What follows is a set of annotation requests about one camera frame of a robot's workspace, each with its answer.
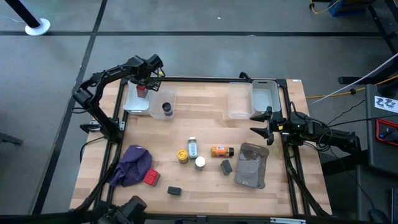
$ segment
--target wooden table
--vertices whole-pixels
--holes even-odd
[[[297,111],[308,114],[301,81],[287,80],[287,84],[290,100],[294,101]],[[290,217],[292,208],[279,134],[275,134],[273,145],[267,146],[260,135],[249,130],[250,127],[265,127],[266,122],[228,119],[227,83],[163,82],[162,88],[165,86],[177,90],[174,119],[164,121],[150,116],[129,115],[122,147],[122,154],[131,144],[148,149],[153,157],[152,166],[161,174],[161,178],[156,187],[143,182],[130,187],[116,187],[113,203],[122,205],[137,195],[146,202],[147,213]],[[118,88],[117,81],[110,83],[104,90],[100,106],[108,116],[113,113]],[[127,87],[124,89],[122,105],[126,93]],[[279,94],[286,116],[282,90]],[[87,140],[100,136],[101,133],[90,133]],[[182,165],[177,160],[177,151],[187,148],[190,136],[196,137],[199,155],[206,158],[206,166],[201,172],[195,170],[193,161]],[[225,176],[221,171],[220,164],[224,158],[211,157],[211,146],[227,145],[239,151],[244,142],[269,149],[264,189],[236,184],[234,172]],[[97,184],[105,146],[105,140],[86,146],[71,208],[79,206]],[[300,153],[309,191],[323,209],[331,213],[318,152],[302,146]],[[229,158],[233,169],[236,168],[237,159],[237,156]],[[168,186],[181,187],[182,196],[169,195]],[[108,184],[104,187],[103,200],[106,200],[108,187]],[[295,188],[298,210],[303,213],[300,191],[297,186]]]

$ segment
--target white bottle cap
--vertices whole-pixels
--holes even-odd
[[[205,164],[206,164],[206,160],[205,160],[205,158],[203,156],[199,156],[199,157],[197,157],[197,159],[195,159],[195,165],[198,168],[204,167]]]

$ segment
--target concrete floor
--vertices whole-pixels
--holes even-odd
[[[26,0],[52,31],[92,31],[101,0]],[[388,30],[396,22],[383,1],[374,3]],[[316,3],[318,10],[327,7]],[[0,1],[0,14],[19,19]],[[23,31],[24,24],[0,17],[2,31]],[[108,1],[99,31],[258,31],[377,32],[368,12],[331,17],[312,14],[307,0],[118,0]],[[0,214],[29,213],[34,204],[54,139],[62,122],[90,36],[0,36],[0,131],[22,138],[15,147],[0,144]],[[391,56],[377,37],[245,37],[245,36],[97,36],[85,71],[113,67],[128,58],[159,54],[170,76],[237,77],[303,80],[306,95],[341,88],[337,77],[363,76]],[[364,93],[329,98],[310,106],[314,118],[330,121],[361,101]],[[339,121],[365,117],[364,105]],[[68,210],[86,134],[79,124],[90,120],[74,114],[62,147],[43,212]],[[340,127],[356,131],[366,145],[364,123]],[[322,160],[330,157],[322,155]],[[338,198],[336,187],[329,187]],[[331,199],[338,205],[338,200]]]

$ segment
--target purple cloth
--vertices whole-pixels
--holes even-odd
[[[119,161],[109,184],[113,187],[122,185],[130,186],[142,181],[152,165],[152,156],[143,147],[129,146]]]

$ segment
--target white sticker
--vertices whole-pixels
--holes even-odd
[[[381,96],[374,96],[374,107],[398,113],[398,100],[393,100]]]

